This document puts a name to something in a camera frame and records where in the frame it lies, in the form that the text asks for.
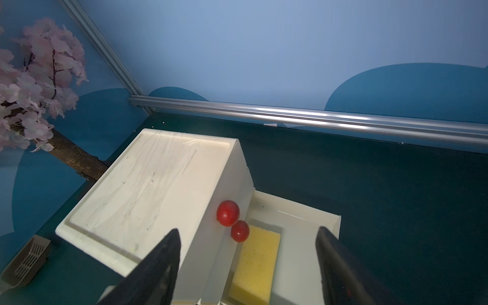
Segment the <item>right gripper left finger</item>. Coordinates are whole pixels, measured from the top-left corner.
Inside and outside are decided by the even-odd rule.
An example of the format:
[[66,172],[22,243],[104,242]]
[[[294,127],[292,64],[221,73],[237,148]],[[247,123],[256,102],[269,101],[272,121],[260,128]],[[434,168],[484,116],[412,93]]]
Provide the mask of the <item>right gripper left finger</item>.
[[170,304],[180,263],[181,242],[172,229],[99,304]]

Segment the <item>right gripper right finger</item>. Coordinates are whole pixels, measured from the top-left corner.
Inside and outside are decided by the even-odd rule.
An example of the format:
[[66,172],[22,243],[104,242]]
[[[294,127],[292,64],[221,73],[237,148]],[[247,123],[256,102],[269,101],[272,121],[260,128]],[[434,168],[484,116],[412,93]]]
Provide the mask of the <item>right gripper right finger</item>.
[[326,227],[315,248],[325,304],[402,304]]

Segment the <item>cream drawer cabinet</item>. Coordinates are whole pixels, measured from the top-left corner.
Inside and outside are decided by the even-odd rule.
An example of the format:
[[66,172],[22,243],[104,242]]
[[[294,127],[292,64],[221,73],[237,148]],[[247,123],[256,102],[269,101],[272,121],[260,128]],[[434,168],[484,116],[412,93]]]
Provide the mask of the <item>cream drawer cabinet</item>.
[[246,217],[254,184],[237,139],[143,129],[57,226],[56,234],[123,277],[172,230],[174,304],[219,304],[237,248],[217,220]]

